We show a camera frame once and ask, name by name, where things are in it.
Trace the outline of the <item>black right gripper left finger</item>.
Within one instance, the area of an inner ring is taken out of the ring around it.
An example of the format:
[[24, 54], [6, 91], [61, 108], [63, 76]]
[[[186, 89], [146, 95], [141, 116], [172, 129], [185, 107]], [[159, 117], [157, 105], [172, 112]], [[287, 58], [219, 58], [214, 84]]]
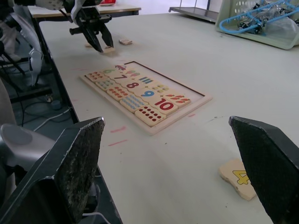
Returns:
[[2, 224], [77, 224], [100, 153], [102, 117], [64, 129], [0, 210]]

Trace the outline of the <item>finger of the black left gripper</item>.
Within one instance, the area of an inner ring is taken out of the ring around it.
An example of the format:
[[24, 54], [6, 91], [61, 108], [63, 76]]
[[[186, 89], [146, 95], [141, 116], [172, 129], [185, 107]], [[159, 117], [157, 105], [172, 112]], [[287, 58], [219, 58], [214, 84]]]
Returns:
[[97, 34], [100, 31], [99, 26], [82, 26], [82, 33], [84, 34], [87, 42], [98, 52], [102, 53], [103, 49], [100, 45], [100, 42], [97, 38]]
[[110, 31], [108, 30], [105, 24], [101, 25], [100, 32], [102, 34], [102, 39], [105, 42], [105, 44], [113, 48], [114, 47], [113, 39]]

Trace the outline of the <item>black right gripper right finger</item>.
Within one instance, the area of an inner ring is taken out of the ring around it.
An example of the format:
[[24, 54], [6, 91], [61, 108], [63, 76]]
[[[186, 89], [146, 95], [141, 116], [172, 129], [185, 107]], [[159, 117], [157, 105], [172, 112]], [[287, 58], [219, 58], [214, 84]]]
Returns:
[[278, 127], [231, 116], [245, 170], [275, 224], [299, 222], [299, 148]]

